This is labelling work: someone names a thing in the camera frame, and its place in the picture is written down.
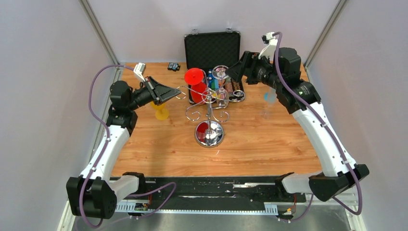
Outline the blue plastic wine glass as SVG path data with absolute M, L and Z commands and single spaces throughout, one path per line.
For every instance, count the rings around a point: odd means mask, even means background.
M 267 91 L 264 94 L 264 100 L 267 103 L 271 103 L 271 104 L 275 103 L 275 101 L 276 101 L 276 91 L 274 89 L 269 89 L 269 91 Z

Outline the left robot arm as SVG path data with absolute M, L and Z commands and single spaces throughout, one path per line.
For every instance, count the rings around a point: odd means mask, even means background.
M 122 80 L 110 86 L 111 106 L 108 118 L 102 122 L 105 128 L 103 139 L 87 167 L 66 183 L 74 216 L 110 219 L 118 202 L 129 195 L 141 199 L 147 194 L 143 174 L 126 172 L 111 183 L 111 173 L 136 126 L 136 109 L 150 103 L 162 105 L 180 94 L 179 89 L 160 84 L 152 77 L 147 77 L 139 89 L 133 89 Z

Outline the clear glass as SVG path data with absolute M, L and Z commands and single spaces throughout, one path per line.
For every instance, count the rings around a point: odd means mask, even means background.
M 221 108 L 226 108 L 229 104 L 229 93 L 224 87 L 229 78 L 229 76 L 225 74 L 227 68 L 227 66 L 218 65 L 212 70 L 213 78 L 218 79 L 220 85 L 219 89 L 213 94 L 213 97 Z

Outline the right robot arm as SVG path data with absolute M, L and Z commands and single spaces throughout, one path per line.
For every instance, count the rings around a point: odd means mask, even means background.
M 277 58 L 245 51 L 241 59 L 226 70 L 234 81 L 247 77 L 248 84 L 263 83 L 272 87 L 278 101 L 304 130 L 318 155 L 322 172 L 280 176 L 275 195 L 287 201 L 294 193 L 315 195 L 325 202 L 337 195 L 357 188 L 358 202 L 362 203 L 360 181 L 369 173 L 365 164 L 357 164 L 339 141 L 326 117 L 324 106 L 315 87 L 301 79 L 301 58 L 293 48 L 280 48 Z

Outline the clear champagne flute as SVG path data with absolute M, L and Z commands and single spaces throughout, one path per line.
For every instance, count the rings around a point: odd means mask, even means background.
M 272 110 L 272 106 L 273 104 L 271 103 L 267 103 L 265 107 L 263 108 L 263 110 L 261 111 L 261 117 L 263 119 L 269 119 L 271 117 L 271 110 Z

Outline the red plastic wine glass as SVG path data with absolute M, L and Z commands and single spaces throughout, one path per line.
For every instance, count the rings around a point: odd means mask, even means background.
M 184 75 L 185 82 L 190 85 L 190 94 L 194 103 L 202 101 L 202 94 L 206 90 L 204 77 L 204 71 L 199 68 L 191 68 Z

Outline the yellow plastic wine glass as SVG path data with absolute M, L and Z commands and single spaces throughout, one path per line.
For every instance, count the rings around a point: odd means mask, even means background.
M 155 118 L 158 120 L 166 120 L 169 117 L 169 111 L 165 108 L 165 104 L 156 105 L 154 102 L 150 103 L 155 110 Z

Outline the chrome wine glass rack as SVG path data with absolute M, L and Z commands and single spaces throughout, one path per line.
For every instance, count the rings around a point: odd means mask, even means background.
M 222 123 L 225 123 L 229 120 L 230 115 L 228 112 L 224 111 L 225 108 L 221 108 L 218 106 L 213 94 L 215 93 L 207 85 L 207 74 L 204 71 L 204 83 L 206 84 L 206 90 L 202 94 L 202 101 L 199 103 L 194 103 L 193 105 L 189 106 L 185 111 L 185 116 L 190 121 L 197 121 L 201 117 L 201 113 L 199 111 L 195 111 L 191 113 L 191 116 L 197 115 L 196 119 L 193 119 L 190 115 L 188 115 L 189 110 L 191 110 L 195 106 L 205 105 L 207 107 L 206 110 L 206 120 L 201 121 L 194 130 L 194 138 L 195 141 L 204 148 L 214 148 L 220 145 L 225 137 L 225 131 L 222 127 Z M 229 77 L 227 83 L 225 84 L 225 89 L 227 90 L 227 85 L 233 86 L 233 81 Z M 183 94 L 183 97 L 186 98 L 187 96 L 191 98 L 190 94 L 190 85 L 186 85 L 185 88 L 188 90 L 188 94 Z M 228 91 L 229 93 L 229 103 L 234 102 L 242 102 L 246 95 L 243 90 L 232 90 Z

